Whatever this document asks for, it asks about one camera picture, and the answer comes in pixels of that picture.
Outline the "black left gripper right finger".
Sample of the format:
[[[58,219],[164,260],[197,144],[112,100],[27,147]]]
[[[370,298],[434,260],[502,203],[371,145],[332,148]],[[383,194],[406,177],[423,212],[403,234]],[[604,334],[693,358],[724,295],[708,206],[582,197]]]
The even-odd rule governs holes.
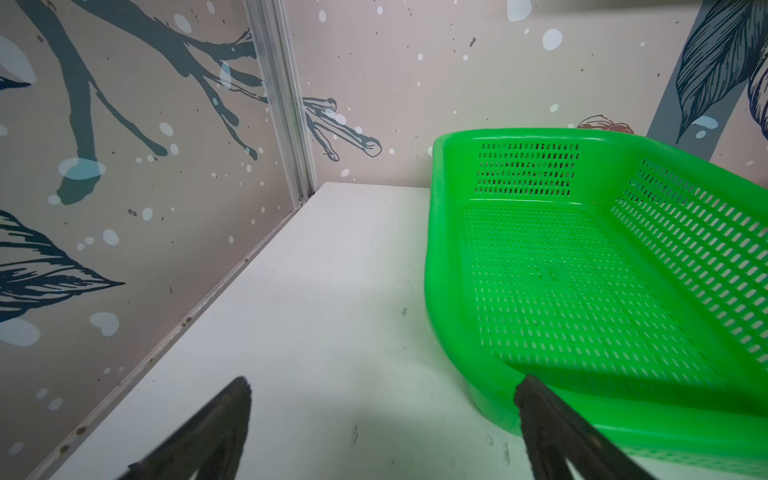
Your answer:
[[[602,435],[537,377],[516,387],[514,402],[536,479],[650,479],[649,472]]]

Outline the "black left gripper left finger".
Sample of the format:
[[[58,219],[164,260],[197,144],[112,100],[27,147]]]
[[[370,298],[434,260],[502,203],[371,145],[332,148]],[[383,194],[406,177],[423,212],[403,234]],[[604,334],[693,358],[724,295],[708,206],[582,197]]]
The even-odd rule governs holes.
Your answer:
[[[123,479],[233,479],[249,430],[252,390],[233,379]]]

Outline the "green plastic perforated basket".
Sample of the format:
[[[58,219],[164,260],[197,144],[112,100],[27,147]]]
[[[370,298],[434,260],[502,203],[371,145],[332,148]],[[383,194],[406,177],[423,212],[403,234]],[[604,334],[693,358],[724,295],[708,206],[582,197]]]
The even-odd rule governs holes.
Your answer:
[[[767,192],[658,141],[463,131],[433,145],[428,316],[479,411],[532,375],[624,451],[767,475]]]

